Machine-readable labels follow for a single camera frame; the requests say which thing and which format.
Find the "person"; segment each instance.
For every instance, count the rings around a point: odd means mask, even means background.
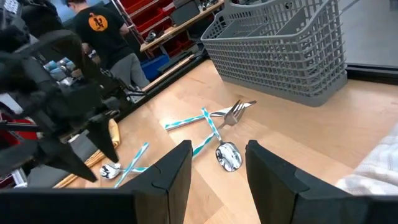
[[[86,0],[65,0],[76,12],[73,18],[75,32],[79,35],[83,50],[88,54],[93,48],[101,59],[101,67],[109,70],[125,84],[135,83],[140,88],[149,84],[140,61],[123,36],[129,28],[121,16],[101,6],[90,6]]]

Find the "metal spoon head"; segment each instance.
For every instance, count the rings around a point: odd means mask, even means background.
[[[242,166],[242,156],[235,144],[223,142],[216,149],[218,163],[228,172],[234,172]]]
[[[99,169],[101,176],[109,180],[117,177],[121,171],[120,163],[105,164]]]

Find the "workbench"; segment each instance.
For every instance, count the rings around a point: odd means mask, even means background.
[[[200,115],[203,106],[211,112],[236,100],[257,100],[237,125],[221,130],[223,139],[234,142],[243,159],[246,144],[256,139],[293,165],[335,184],[350,174],[396,123],[397,91],[398,86],[349,80],[323,106],[311,108],[223,82],[213,63],[206,60],[119,122],[121,145],[117,152],[126,167],[143,143],[149,142],[137,163],[149,166],[184,139],[191,139],[195,147],[211,133],[206,121],[169,132],[164,124]],[[223,120],[213,121],[217,126]],[[193,160],[185,223],[259,223],[245,165],[236,172],[225,172],[215,157],[218,144],[214,138]],[[69,187],[113,187],[115,181],[99,177],[105,163],[109,160],[93,168],[99,181],[77,179]]]
[[[154,47],[160,46],[160,49],[163,51],[163,53],[166,53],[165,50],[162,47],[162,44],[168,40],[170,40],[172,37],[176,36],[180,32],[188,29],[192,24],[195,22],[199,21],[200,19],[203,19],[204,17],[210,15],[213,13],[215,10],[219,9],[222,5],[224,4],[224,0],[219,0],[216,4],[213,6],[210,6],[208,9],[205,11],[202,11],[195,17],[191,18],[187,22],[184,22],[180,26],[176,27],[170,27],[167,30],[165,30],[164,34],[160,36],[159,38],[155,39],[153,42],[148,43],[148,44],[142,44],[140,47],[140,51],[144,52],[146,50],[152,49]]]

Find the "orange logo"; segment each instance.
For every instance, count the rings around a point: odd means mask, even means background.
[[[90,13],[88,24],[93,30],[98,32],[104,31],[108,28],[108,22],[105,17],[101,15],[95,15],[94,13]]]

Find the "wall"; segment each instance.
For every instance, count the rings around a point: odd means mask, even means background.
[[[102,0],[87,0],[89,5],[95,5],[99,3]],[[62,21],[67,21],[68,19],[71,19],[73,16],[75,16],[75,13],[70,10],[66,5],[62,4],[61,0],[52,0],[52,4],[54,4],[55,7],[57,7],[58,15],[60,16]],[[109,0],[103,0],[103,2],[106,4],[109,2]]]

